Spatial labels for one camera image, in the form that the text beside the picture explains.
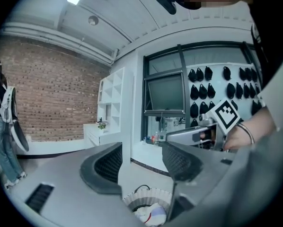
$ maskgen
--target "window frame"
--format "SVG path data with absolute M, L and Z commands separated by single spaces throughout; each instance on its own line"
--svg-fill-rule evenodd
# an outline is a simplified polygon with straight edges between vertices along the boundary
M 260 65 L 258 65 L 255 60 L 251 50 L 254 49 L 252 44 L 247 44 L 246 42 L 232 42 L 232 41 L 205 41 L 205 42 L 197 42 L 191 44 L 178 44 L 175 47 L 156 52 L 154 54 L 144 56 L 143 58 L 143 76 L 142 76 L 142 106 L 141 106 L 141 140 L 143 137 L 147 135 L 148 132 L 148 117 L 183 117 L 186 119 L 186 128 L 190 127 L 190 89 L 188 86 L 188 74 L 186 69 L 186 61 L 183 54 L 183 51 L 200 49 L 200 48 L 212 48 L 212 47 L 231 47 L 231 48 L 240 48 L 243 56 L 245 57 L 247 63 L 254 64 L 258 75 L 261 75 Z M 181 68 L 167 70 L 163 72 L 158 72 L 154 74 L 149 74 L 149 62 L 150 60 L 164 57 L 169 54 L 179 53 Z M 146 106 L 146 89 L 147 89 L 147 80 L 151 79 L 159 79 L 163 77 L 167 77 L 170 75 L 176 75 L 181 73 L 182 76 L 182 86 L 183 86 L 183 99 L 184 99 L 184 110 L 183 112 L 179 112 L 180 110 L 145 110 Z

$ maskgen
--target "basket handle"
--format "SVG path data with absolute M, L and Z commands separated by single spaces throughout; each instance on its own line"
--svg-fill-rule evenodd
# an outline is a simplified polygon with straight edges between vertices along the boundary
M 146 186 L 148 188 L 148 190 L 150 190 L 150 187 L 148 185 L 140 185 L 138 188 L 135 189 L 134 193 L 136 193 L 137 190 L 139 190 L 143 186 Z

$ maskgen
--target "white cloth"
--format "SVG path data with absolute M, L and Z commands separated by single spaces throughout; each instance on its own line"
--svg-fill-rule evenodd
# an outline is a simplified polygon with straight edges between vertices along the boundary
M 150 207 L 141 207 L 137 209 L 134 214 L 146 226 L 150 227 L 163 225 L 167 218 L 165 209 L 158 203 L 154 203 Z

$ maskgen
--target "ceiling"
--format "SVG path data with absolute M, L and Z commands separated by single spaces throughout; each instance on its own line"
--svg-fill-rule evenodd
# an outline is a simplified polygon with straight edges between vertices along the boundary
M 96 15 L 92 26 L 88 18 Z M 197 27 L 249 30 L 248 6 L 240 2 L 224 8 L 187 10 L 177 5 L 168 14 L 156 0 L 22 0 L 14 8 L 2 34 L 31 37 L 89 56 L 105 65 L 156 38 Z

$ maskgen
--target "laundry basket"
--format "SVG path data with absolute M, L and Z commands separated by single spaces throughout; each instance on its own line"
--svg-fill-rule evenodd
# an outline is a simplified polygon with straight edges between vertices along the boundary
M 141 185 L 135 191 L 123 198 L 124 203 L 132 212 L 135 212 L 141 207 L 148 207 L 154 203 L 158 203 L 162 206 L 168 214 L 171 204 L 172 194 L 158 189 L 150 188 L 148 185 Z

